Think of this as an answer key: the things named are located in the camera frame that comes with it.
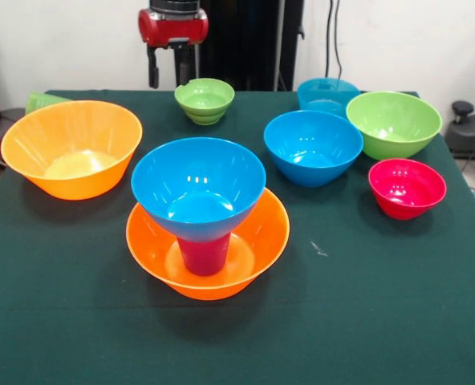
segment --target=orange bowl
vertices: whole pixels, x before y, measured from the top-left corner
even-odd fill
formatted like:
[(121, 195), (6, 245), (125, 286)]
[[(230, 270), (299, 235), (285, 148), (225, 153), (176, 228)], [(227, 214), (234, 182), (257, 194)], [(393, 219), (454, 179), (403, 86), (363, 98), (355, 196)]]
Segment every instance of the orange bowl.
[(140, 266), (174, 290), (205, 301), (230, 297), (268, 270), (286, 248), (289, 218), (267, 188), (250, 215), (232, 232), (224, 268), (202, 277), (184, 265), (177, 239), (136, 204), (127, 222), (127, 243)]
[(72, 101), (20, 119), (4, 135), (1, 153), (9, 167), (53, 197), (77, 201), (120, 181), (141, 136), (141, 123), (129, 110)]

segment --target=small green bowl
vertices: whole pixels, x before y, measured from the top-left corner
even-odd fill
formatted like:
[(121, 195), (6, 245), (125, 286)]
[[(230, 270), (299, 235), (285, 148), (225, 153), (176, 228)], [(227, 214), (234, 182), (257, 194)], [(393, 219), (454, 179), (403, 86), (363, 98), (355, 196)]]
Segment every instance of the small green bowl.
[(429, 103), (393, 91), (356, 96), (347, 106), (347, 117), (363, 134), (364, 153), (377, 160), (413, 156), (443, 124)]
[(209, 78), (190, 80), (175, 90), (175, 99), (186, 115), (196, 124), (215, 124), (234, 99), (230, 84)]

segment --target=red bowl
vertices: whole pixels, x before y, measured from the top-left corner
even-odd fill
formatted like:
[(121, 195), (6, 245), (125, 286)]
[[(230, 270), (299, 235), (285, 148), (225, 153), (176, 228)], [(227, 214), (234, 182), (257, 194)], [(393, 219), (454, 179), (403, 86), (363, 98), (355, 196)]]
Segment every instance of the red bowl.
[(415, 160), (382, 160), (371, 167), (367, 178), (380, 208), (395, 219), (418, 217), (446, 196), (443, 177)]

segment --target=dark green tablecloth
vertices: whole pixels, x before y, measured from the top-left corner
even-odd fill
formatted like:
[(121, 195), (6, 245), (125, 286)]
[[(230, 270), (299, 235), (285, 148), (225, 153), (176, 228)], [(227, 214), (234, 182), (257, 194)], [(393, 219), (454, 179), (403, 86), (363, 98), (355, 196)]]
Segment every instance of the dark green tablecloth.
[[(134, 111), (143, 141), (122, 182), (59, 201), (12, 171), (0, 184), (0, 383), (475, 383), (475, 201), (437, 137), (415, 158), (449, 194), (414, 221), (384, 216), (361, 156), (322, 188), (279, 174), (262, 142), (292, 93), (237, 93), (217, 125), (192, 124), (172, 93), (57, 91)], [(278, 263), (239, 295), (196, 302), (145, 273), (124, 227), (130, 170), (185, 136), (257, 153), (286, 206)]]

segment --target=cup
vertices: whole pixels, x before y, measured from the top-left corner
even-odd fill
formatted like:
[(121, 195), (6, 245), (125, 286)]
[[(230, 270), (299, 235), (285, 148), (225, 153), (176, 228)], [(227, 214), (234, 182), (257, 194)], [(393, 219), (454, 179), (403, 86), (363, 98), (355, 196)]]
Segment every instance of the cup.
[(211, 242), (190, 242), (177, 238), (186, 268), (193, 274), (208, 276), (223, 269), (229, 250), (230, 233)]

